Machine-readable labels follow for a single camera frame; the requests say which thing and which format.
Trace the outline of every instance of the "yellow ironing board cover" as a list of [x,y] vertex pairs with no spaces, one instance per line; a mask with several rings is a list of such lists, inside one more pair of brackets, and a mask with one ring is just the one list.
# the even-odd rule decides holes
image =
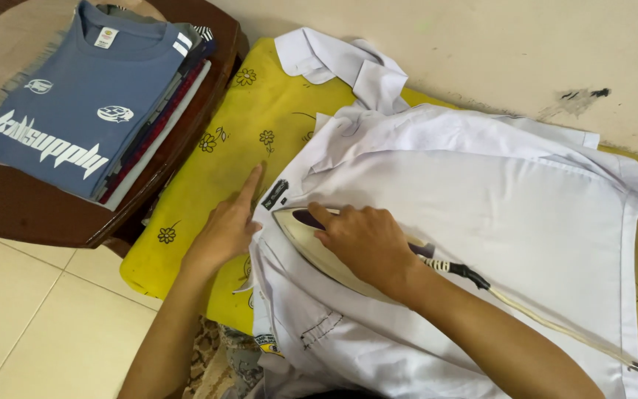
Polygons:
[[[457,109],[410,89],[404,89],[402,95],[412,106],[430,103]],[[311,140],[316,113],[333,115],[355,99],[351,87],[338,78],[312,85],[303,77],[289,77],[280,66],[273,39],[257,41],[233,77],[198,148],[164,190],[149,225],[122,262],[122,278],[138,292],[164,299],[208,213],[243,184],[250,169],[258,162],[266,163],[254,198],[257,203]],[[200,312],[252,335],[251,292],[233,294],[249,272],[248,256],[228,262],[213,281]]]

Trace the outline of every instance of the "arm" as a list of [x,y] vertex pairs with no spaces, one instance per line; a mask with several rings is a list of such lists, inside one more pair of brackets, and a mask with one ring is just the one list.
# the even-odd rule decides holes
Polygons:
[[497,307],[426,267],[385,209],[309,210],[326,231],[315,236],[354,275],[419,313],[462,348],[514,399],[604,398],[562,349]]
[[203,289],[227,261],[247,252],[260,225],[250,221],[250,202],[260,180],[256,166],[237,199],[223,201],[183,257],[179,275],[137,351],[118,398],[180,398],[189,378],[193,336]]

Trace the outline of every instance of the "white school uniform shirt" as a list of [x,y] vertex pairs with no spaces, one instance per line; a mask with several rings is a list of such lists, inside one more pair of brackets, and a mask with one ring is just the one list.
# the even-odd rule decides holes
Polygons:
[[[634,160],[597,151],[593,133],[429,104],[409,108],[399,96],[407,76],[365,41],[303,28],[276,45],[289,75],[315,84],[338,76],[359,100],[333,117],[318,115],[314,137],[253,215],[263,224],[250,244],[253,333],[276,340],[260,359],[265,397],[336,388],[389,398],[507,397],[420,315],[312,267],[271,216],[311,201],[389,209],[403,231],[435,244],[440,259],[469,265],[536,312],[637,357]],[[446,277],[553,341],[607,398],[638,398],[638,375],[616,360],[468,280]]]

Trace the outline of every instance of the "white wall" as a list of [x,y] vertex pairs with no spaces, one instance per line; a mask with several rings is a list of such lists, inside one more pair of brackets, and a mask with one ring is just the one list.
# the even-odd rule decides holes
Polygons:
[[[300,26],[365,38],[398,62],[413,89],[597,132],[638,153],[638,1],[210,1],[240,21],[251,43]],[[605,88],[608,96],[590,95]]]

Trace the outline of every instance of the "blue t-shirt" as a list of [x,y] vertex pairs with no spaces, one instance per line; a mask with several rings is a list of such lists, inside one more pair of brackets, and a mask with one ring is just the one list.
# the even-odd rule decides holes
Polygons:
[[182,37],[81,1],[58,51],[1,105],[0,162],[90,198],[181,65]]

